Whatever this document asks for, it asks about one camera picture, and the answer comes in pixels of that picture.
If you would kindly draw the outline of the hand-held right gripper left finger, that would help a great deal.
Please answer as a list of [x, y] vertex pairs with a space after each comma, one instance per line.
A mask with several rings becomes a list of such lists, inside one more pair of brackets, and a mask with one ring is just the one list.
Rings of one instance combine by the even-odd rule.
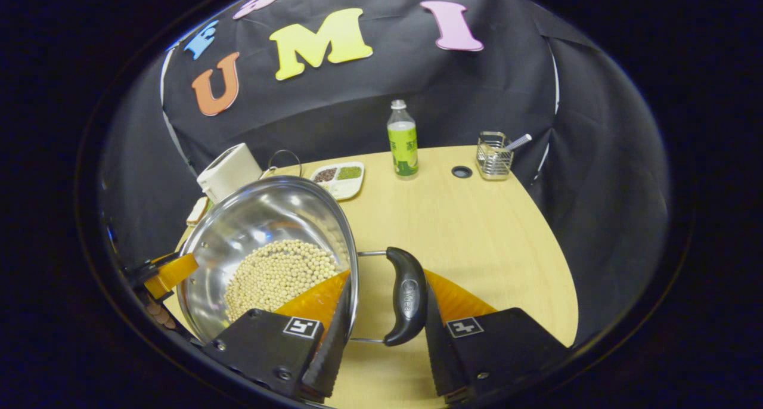
[[278, 312], [250, 309], [203, 346], [207, 357], [271, 392], [323, 402], [332, 396], [349, 330], [346, 271]]

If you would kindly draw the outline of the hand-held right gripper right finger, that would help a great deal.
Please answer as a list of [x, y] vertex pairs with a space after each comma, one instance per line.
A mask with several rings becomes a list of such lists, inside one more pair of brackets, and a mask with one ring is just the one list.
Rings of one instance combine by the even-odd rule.
[[433, 271], [425, 276], [430, 367], [436, 393], [447, 404], [513, 391], [569, 355], [569, 347], [523, 309], [495, 309]]

